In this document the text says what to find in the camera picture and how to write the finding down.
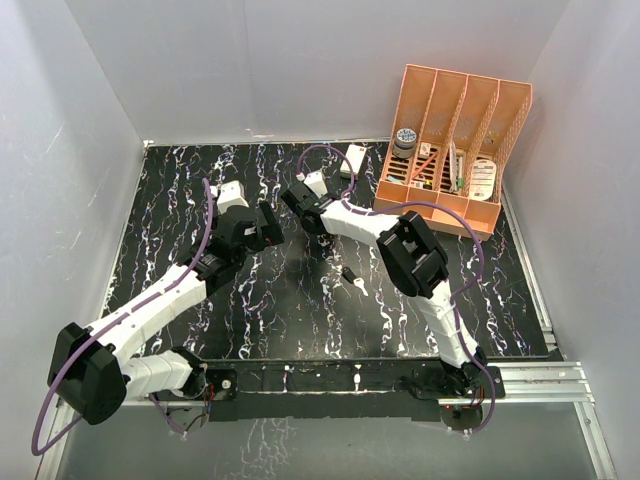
gray wall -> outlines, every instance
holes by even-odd
[[[33,478],[58,330],[100,311],[142,144],[62,0],[0,6],[0,477]]]
[[[526,80],[568,0],[67,0],[143,139],[388,136],[407,63]]]
[[[640,3],[574,1],[531,74],[507,186],[562,349],[585,368],[621,479],[640,471]]]

black marble surface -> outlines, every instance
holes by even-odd
[[[335,144],[346,151],[348,144]],[[388,144],[368,143],[353,203],[371,206]],[[240,180],[250,206],[271,203],[286,242],[250,257],[234,283],[184,312],[159,332],[141,354],[185,345],[203,358],[298,358],[434,356],[427,324],[393,287],[379,254],[348,238],[306,234],[278,199],[295,181],[303,144],[172,146],[149,149],[106,312],[117,309],[160,278],[178,251],[204,228],[201,179],[212,185]],[[339,161],[322,149],[309,155],[339,191]],[[477,268],[472,242],[438,233],[449,255],[452,290]],[[504,213],[483,243],[482,285],[459,301],[471,334],[489,355],[546,355],[540,324]],[[346,283],[349,266],[368,296]]]

small box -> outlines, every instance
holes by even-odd
[[[347,149],[347,159],[349,159],[349,163],[351,163],[353,173],[356,174],[356,180],[358,179],[358,172],[360,172],[360,167],[362,167],[365,153],[367,153],[367,148],[359,145],[349,145]],[[343,178],[351,178],[351,172],[349,171],[347,162],[343,161],[342,165],[340,165],[340,176]]]

purple cable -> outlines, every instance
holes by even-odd
[[[487,413],[487,416],[484,418],[482,423],[480,423],[478,428],[474,429],[476,432],[479,432],[480,430],[482,430],[484,427],[487,426],[487,424],[489,423],[489,421],[491,421],[491,418],[493,417],[493,412],[494,412],[495,406],[496,406],[496,388],[495,388],[495,385],[493,384],[493,377],[491,376],[489,371],[485,368],[484,365],[482,365],[476,359],[475,355],[473,355],[469,351],[469,347],[467,346],[467,344],[464,341],[464,336],[462,335],[462,332],[460,331],[460,328],[462,326],[462,318],[460,317],[460,311],[458,310],[458,307],[456,305],[456,299],[458,298],[458,296],[460,296],[462,293],[464,293],[467,290],[469,290],[474,284],[476,284],[476,283],[479,284],[480,281],[482,280],[482,272],[484,272],[484,252],[482,251],[482,244],[480,243],[480,239],[476,235],[476,232],[474,232],[473,228],[471,228],[471,226],[464,220],[464,218],[462,218],[456,212],[454,212],[450,208],[444,207],[442,205],[438,205],[437,203],[431,203],[431,202],[425,202],[425,201],[417,200],[417,201],[412,201],[412,202],[400,203],[398,205],[394,205],[392,207],[388,207],[388,208],[384,208],[382,210],[376,210],[376,211],[373,211],[373,210],[370,210],[370,211],[359,210],[358,208],[354,208],[354,206],[352,206],[347,201],[347,199],[348,199],[349,195],[355,189],[355,173],[353,171],[353,167],[351,166],[351,162],[349,162],[349,159],[346,157],[346,155],[344,153],[342,153],[337,148],[329,146],[329,145],[311,145],[310,147],[307,147],[302,152],[302,154],[300,155],[300,158],[298,160],[297,173],[301,173],[302,172],[302,165],[303,165],[303,162],[304,162],[304,157],[306,156],[307,152],[309,152],[310,150],[312,150],[314,148],[328,148],[329,150],[333,150],[334,152],[336,152],[346,162],[347,166],[349,167],[349,171],[351,172],[351,183],[349,184],[349,188],[347,188],[344,192],[342,192],[341,197],[342,197],[342,205],[344,205],[344,207],[347,210],[349,210],[350,212],[356,213],[358,215],[364,215],[364,216],[375,216],[375,215],[382,215],[382,214],[391,212],[393,210],[397,210],[398,208],[404,208],[404,207],[412,207],[412,206],[430,207],[430,208],[434,208],[436,210],[440,210],[441,212],[444,212],[444,213],[452,216],[453,218],[455,218],[460,223],[460,225],[462,225],[464,227],[464,229],[471,236],[471,240],[473,240],[473,244],[475,246],[476,253],[478,254],[478,272],[474,273],[474,276],[473,276],[472,279],[467,281],[464,285],[462,285],[462,287],[458,288],[456,291],[454,291],[451,294],[451,305],[453,305],[453,314],[454,314],[455,319],[456,319],[455,325],[456,325],[456,330],[458,331],[458,340],[460,340],[460,344],[462,345],[462,349],[464,350],[464,353],[469,358],[469,360],[471,360],[471,362],[476,367],[478,367],[478,369],[487,377],[487,379],[489,381],[489,387],[490,387],[490,390],[491,390],[491,404],[489,405],[489,413]]]
[[[204,249],[207,246],[209,235],[211,234],[211,225],[213,224],[213,195],[211,194],[209,181],[206,178],[203,178],[202,183],[204,184],[205,191],[207,194],[207,223],[204,231],[204,237],[202,237],[200,248],[198,248],[196,255],[193,257],[193,260],[191,261],[191,264],[187,267],[184,273],[180,275],[180,277],[175,282],[173,282],[171,285],[169,285],[169,287],[165,289],[165,293],[177,287],[178,284],[182,280],[184,280],[184,278],[195,268],[196,264],[198,263],[198,260],[202,256],[202,252],[204,252]],[[131,309],[131,311],[135,312],[139,310],[140,308],[144,307],[145,305],[148,305],[149,303],[151,303],[153,300],[155,300],[160,296],[162,296],[161,293],[159,292],[154,293],[150,297],[145,298],[140,303],[135,305]],[[36,426],[33,430],[33,436],[31,437],[31,453],[33,455],[39,456],[44,454],[47,450],[53,447],[62,437],[64,437],[69,432],[69,430],[71,430],[80,421],[80,419],[82,418],[81,416],[74,418],[67,426],[65,426],[60,431],[60,433],[58,433],[55,437],[53,437],[44,447],[42,448],[38,447],[38,440],[40,439],[40,433],[42,431],[42,425],[44,424],[45,415],[47,414],[47,410],[49,409],[49,405],[53,400],[53,396],[55,395],[56,391],[60,387],[60,384],[62,383],[64,376],[67,374],[71,366],[78,360],[78,358],[80,358],[80,356],[91,345],[97,342],[100,339],[100,337],[105,335],[108,331],[113,329],[116,325],[119,325],[120,323],[122,323],[122,321],[128,316],[129,316],[128,312],[123,313],[118,318],[113,320],[111,323],[107,324],[102,330],[98,331],[95,335],[90,337],[82,345],[80,345],[80,347],[75,352],[73,352],[73,354],[69,357],[69,359],[64,363],[64,365],[62,366],[62,368],[54,378],[53,382],[51,382],[49,391],[47,392],[47,395],[44,398],[44,402],[42,403],[42,407],[40,408],[40,413],[38,414],[38,419],[36,420]]]
[[[347,166],[349,167],[349,172],[351,173],[351,182],[349,183],[349,188],[347,188],[344,192],[342,192],[342,195],[343,196],[344,195],[349,195],[356,188],[356,174],[353,171],[353,167],[351,166],[351,162],[349,162],[349,160],[347,160],[346,155],[344,153],[342,153],[340,150],[338,150],[336,147],[333,147],[331,145],[315,144],[315,145],[311,145],[311,146],[305,148],[304,151],[300,154],[300,158],[298,159],[298,167],[296,168],[296,174],[302,173],[302,167],[304,165],[304,159],[306,158],[307,154],[311,150],[317,150],[319,148],[326,148],[327,150],[335,152],[335,153],[338,154],[339,157],[341,157],[342,159],[344,159],[347,162]]]

